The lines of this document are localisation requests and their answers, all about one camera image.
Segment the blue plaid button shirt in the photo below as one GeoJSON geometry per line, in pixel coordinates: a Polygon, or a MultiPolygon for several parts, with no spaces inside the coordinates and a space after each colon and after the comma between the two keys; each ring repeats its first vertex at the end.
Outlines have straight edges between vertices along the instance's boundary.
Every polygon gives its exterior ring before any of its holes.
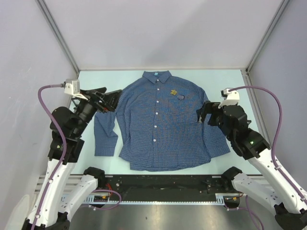
{"type": "Polygon", "coordinates": [[[228,154],[220,129],[197,120],[196,111],[207,100],[201,87],[169,71],[144,72],[122,91],[114,112],[95,115],[94,154],[114,155],[118,140],[115,125],[123,142],[119,156],[132,170],[182,170],[228,154]]]}

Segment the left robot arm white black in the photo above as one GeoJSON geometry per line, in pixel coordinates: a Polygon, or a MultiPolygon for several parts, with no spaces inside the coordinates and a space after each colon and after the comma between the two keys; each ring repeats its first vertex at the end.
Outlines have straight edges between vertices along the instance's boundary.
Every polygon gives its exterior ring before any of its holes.
{"type": "Polygon", "coordinates": [[[70,194],[62,195],[84,145],[82,134],[97,112],[115,111],[122,90],[107,92],[106,88],[93,90],[74,89],[67,83],[47,85],[38,90],[37,96],[51,120],[52,142],[43,186],[36,202],[26,217],[23,230],[67,230],[71,220],[85,199],[94,191],[102,191],[107,179],[105,172],[95,167],[87,168],[70,194]],[[49,111],[42,99],[42,91],[64,88],[78,100],[74,111],[58,107],[49,111]]]}

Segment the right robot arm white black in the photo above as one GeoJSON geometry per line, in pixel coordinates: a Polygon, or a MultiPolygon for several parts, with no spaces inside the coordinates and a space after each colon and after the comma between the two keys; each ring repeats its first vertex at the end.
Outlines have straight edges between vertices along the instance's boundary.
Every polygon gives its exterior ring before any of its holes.
{"type": "Polygon", "coordinates": [[[250,120],[238,104],[206,101],[197,110],[200,122],[219,127],[234,152],[253,165],[272,189],[255,182],[240,169],[231,167],[223,173],[221,186],[226,192],[240,191],[257,201],[275,217],[284,230],[302,230],[307,226],[307,192],[285,170],[272,148],[258,132],[249,128],[250,120]]]}

